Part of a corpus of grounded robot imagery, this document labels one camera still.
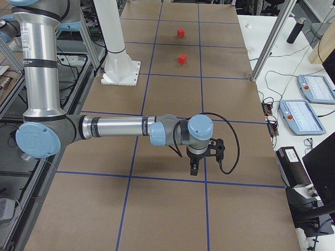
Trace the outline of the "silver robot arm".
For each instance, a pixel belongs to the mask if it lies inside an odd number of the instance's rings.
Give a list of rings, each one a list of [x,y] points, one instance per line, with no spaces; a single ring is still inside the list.
[[[222,155],[213,139],[214,124],[206,115],[179,120],[173,115],[89,117],[67,114],[60,105],[55,30],[80,29],[79,1],[12,1],[20,27],[28,108],[16,131],[19,148],[34,158],[57,154],[79,140],[106,136],[147,136],[155,146],[186,146],[191,174],[203,157]]]

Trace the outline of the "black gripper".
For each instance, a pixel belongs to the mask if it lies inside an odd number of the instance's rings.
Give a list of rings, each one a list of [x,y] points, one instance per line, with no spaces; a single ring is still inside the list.
[[[205,152],[195,154],[192,153],[190,150],[186,150],[186,154],[190,158],[190,175],[197,176],[199,170],[199,161],[205,157]]]

